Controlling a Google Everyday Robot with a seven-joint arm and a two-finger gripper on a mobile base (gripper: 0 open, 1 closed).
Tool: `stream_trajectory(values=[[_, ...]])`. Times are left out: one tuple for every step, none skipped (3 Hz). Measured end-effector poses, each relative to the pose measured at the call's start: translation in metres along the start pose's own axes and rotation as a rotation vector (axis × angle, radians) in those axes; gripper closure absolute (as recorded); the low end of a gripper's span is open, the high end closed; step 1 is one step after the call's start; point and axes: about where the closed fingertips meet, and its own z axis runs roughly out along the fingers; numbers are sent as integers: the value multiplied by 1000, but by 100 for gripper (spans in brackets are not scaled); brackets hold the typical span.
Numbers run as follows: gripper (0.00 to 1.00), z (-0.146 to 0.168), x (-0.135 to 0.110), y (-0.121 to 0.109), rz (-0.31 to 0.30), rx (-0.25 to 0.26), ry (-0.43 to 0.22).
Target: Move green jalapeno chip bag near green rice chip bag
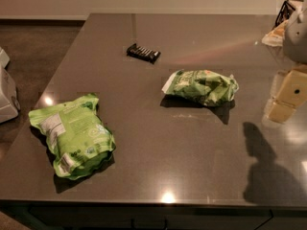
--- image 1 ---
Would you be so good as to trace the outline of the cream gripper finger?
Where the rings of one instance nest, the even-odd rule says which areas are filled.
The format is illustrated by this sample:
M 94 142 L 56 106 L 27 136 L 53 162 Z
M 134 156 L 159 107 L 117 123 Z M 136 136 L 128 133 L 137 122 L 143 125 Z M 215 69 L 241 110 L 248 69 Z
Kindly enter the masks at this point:
M 272 82 L 268 118 L 285 123 L 306 101 L 307 74 L 296 69 L 278 71 Z

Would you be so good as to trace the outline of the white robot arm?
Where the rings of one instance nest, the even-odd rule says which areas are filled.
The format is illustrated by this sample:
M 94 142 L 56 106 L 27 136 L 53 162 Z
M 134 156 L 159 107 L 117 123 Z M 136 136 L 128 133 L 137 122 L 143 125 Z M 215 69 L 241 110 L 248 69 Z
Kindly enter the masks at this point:
M 307 7 L 303 2 L 285 28 L 283 52 L 295 63 L 289 71 L 278 71 L 272 82 L 267 118 L 285 123 L 307 101 Z

